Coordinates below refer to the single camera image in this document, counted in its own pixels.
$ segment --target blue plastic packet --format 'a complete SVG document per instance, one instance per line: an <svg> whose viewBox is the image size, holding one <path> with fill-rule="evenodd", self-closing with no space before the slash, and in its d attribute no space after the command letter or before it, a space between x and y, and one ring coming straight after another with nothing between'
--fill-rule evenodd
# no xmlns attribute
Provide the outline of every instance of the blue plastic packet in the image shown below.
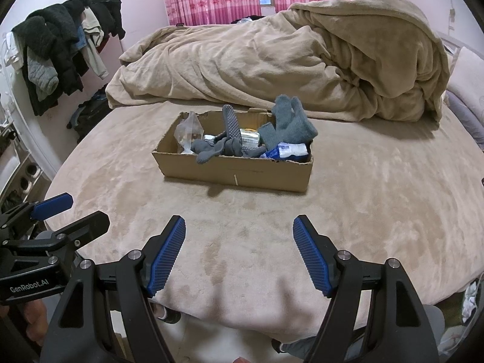
<svg viewBox="0 0 484 363"><path fill-rule="evenodd" d="M304 143L293 145L291 143L281 142L274 149L266 151L260 157L283 161L302 161L306 159L307 155L308 152Z"/></svg>

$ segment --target metal screw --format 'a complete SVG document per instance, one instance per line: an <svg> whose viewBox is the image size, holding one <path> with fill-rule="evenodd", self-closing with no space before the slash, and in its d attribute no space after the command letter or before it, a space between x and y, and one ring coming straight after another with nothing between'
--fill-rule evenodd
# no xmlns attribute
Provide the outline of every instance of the metal screw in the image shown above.
<svg viewBox="0 0 484 363"><path fill-rule="evenodd" d="M398 259L395 259L395 258L390 258L388 260L388 266L390 266L391 268L399 268L400 267L400 261Z"/></svg>
<svg viewBox="0 0 484 363"><path fill-rule="evenodd" d="M352 257L352 254L349 251L346 251L346 250L338 251L338 258L340 258L343 261L347 261L351 257Z"/></svg>
<svg viewBox="0 0 484 363"><path fill-rule="evenodd" d="M81 267L81 269L88 269L90 268L91 266L91 261L89 259L84 259L80 264L79 266Z"/></svg>
<svg viewBox="0 0 484 363"><path fill-rule="evenodd" d="M139 257L141 257L141 251L139 250L133 250L128 253L129 259L138 259Z"/></svg>

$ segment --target plastic zip bag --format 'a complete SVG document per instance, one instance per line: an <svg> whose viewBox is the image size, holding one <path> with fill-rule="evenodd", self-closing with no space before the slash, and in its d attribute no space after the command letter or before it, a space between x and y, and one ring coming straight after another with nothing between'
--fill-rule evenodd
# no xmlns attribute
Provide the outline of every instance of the plastic zip bag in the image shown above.
<svg viewBox="0 0 484 363"><path fill-rule="evenodd" d="M190 111L188 117L177 125L173 136L183 148L180 154L194 154L190 149L192 142L195 139L201 139L203 136L203 128L195 112Z"/></svg>

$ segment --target bed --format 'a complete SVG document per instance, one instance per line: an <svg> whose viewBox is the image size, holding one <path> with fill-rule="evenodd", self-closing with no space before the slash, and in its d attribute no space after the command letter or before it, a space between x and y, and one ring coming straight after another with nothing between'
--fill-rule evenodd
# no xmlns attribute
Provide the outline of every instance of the bed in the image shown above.
<svg viewBox="0 0 484 363"><path fill-rule="evenodd" d="M178 113L220 107L166 101L115 109L54 178L47 197L67 191L74 206L49 226L107 213L109 232L81 250L103 263L141 248L179 214L187 238L155 300L283 340L315 334L329 302L292 240L299 214L361 260L400 259L423 303L448 297L484 270L484 155L447 106L440 126L429 116L312 119L319 135L305 194L164 178L151 151ZM357 325L368 302L363 294Z"/></svg>
<svg viewBox="0 0 484 363"><path fill-rule="evenodd" d="M107 213L108 233L81 249L103 263L183 216L186 241L157 302L282 341L316 334L329 301L292 239L299 214L361 260L400 259L426 304L484 271L484 154L441 102L447 55L410 2L327 0L243 25L170 27L120 59L106 93L127 107L62 165L47 196L67 191L74 206L48 223ZM164 178L151 151L180 112L270 109L282 92L316 117L306 193Z"/></svg>

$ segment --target gray glove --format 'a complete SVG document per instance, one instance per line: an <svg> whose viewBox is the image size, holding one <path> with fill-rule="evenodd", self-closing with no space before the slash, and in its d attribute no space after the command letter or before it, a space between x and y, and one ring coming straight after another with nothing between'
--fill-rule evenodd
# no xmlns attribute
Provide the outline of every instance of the gray glove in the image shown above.
<svg viewBox="0 0 484 363"><path fill-rule="evenodd" d="M292 99L284 94L278 96L272 113L275 116L275 128L272 123L267 123L258 129L267 150L274 149L281 142L307 144L318 135L296 96Z"/></svg>
<svg viewBox="0 0 484 363"><path fill-rule="evenodd" d="M224 105L222 108L225 131L214 138L214 145L202 139L195 139L191 149L197 153L197 163L205 163L210 158L226 155L233 157L258 158L267 151L265 146L250 149L242 146L242 134L234 108Z"/></svg>

